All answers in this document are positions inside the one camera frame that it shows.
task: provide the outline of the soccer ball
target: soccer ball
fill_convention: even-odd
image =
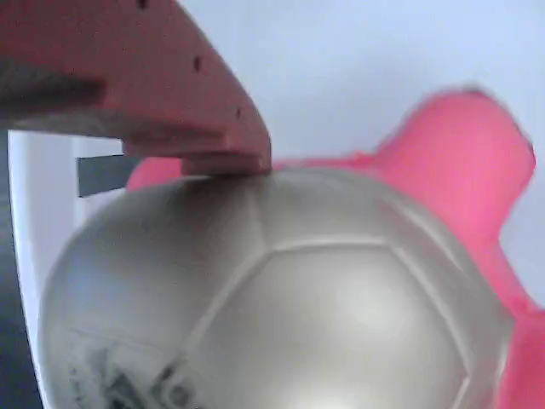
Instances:
[[[123,196],[40,320],[59,409],[485,409],[513,326],[440,221],[332,169]]]

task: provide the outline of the pink plastic piece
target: pink plastic piece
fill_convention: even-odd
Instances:
[[[514,316],[515,330],[496,409],[545,408],[545,313],[526,294],[499,246],[499,233],[536,165],[530,143],[509,113],[478,91],[424,101],[374,155],[303,159],[278,167],[331,166],[377,178],[436,214],[465,245]],[[148,159],[128,189],[181,176]]]

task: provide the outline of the white wall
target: white wall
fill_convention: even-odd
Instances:
[[[538,164],[502,243],[545,305],[545,3],[246,3],[238,70],[277,157],[372,148],[422,95],[444,86],[480,84],[508,105]]]

